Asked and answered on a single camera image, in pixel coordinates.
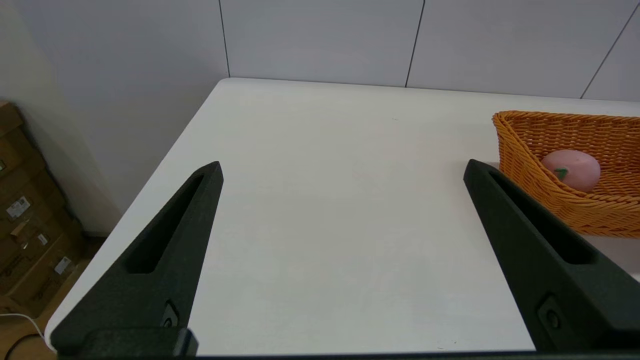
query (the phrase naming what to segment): green leaf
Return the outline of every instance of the green leaf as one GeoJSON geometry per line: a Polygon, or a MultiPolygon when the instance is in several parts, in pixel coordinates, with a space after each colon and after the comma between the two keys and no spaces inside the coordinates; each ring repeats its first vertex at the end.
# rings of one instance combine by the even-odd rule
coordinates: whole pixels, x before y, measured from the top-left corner
{"type": "Polygon", "coordinates": [[[569,173],[569,170],[561,167],[561,168],[555,169],[554,172],[556,173],[558,180],[562,181],[566,177],[566,175],[569,173]]]}

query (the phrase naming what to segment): black cable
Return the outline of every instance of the black cable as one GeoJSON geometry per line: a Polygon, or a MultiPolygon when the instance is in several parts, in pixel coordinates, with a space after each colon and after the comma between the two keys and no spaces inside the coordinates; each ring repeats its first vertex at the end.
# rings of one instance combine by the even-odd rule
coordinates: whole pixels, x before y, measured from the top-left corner
{"type": "Polygon", "coordinates": [[[11,356],[11,353],[15,350],[15,348],[18,347],[18,345],[20,345],[20,343],[22,343],[24,340],[26,340],[28,338],[32,338],[33,336],[40,337],[40,334],[27,334],[27,335],[19,338],[18,340],[16,340],[15,343],[13,343],[13,345],[11,345],[9,350],[6,351],[6,354],[4,355],[4,360],[9,360],[9,357],[11,356]]]}

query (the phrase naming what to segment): screw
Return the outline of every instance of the screw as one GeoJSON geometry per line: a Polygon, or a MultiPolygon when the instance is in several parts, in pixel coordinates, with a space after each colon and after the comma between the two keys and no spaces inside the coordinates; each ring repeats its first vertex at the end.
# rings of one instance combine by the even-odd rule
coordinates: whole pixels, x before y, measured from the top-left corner
{"type": "Polygon", "coordinates": [[[556,314],[555,311],[549,310],[547,311],[547,321],[552,328],[558,329],[560,328],[560,317],[556,314]]]}

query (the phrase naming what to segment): orange woven basket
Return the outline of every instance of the orange woven basket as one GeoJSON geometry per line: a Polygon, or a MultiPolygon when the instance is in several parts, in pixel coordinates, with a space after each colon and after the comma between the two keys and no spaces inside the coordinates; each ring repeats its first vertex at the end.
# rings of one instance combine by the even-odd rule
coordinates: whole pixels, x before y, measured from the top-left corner
{"type": "Polygon", "coordinates": [[[493,116],[500,170],[579,233],[640,238],[640,117],[502,111],[493,116]],[[540,162],[571,149],[598,160],[600,182],[584,193],[540,162]]]}

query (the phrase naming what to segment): white cable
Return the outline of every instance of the white cable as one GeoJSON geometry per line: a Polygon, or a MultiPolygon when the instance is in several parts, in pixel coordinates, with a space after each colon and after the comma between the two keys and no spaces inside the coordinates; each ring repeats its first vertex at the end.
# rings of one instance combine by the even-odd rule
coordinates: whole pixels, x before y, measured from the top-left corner
{"type": "Polygon", "coordinates": [[[0,316],[21,316],[23,318],[26,318],[27,320],[29,320],[33,324],[33,327],[36,328],[36,330],[38,331],[38,335],[40,335],[40,337],[42,338],[42,341],[47,343],[47,340],[45,340],[44,335],[42,334],[42,331],[40,331],[40,328],[38,327],[38,324],[36,324],[36,322],[33,321],[32,318],[26,316],[25,314],[0,314],[0,316]]]}

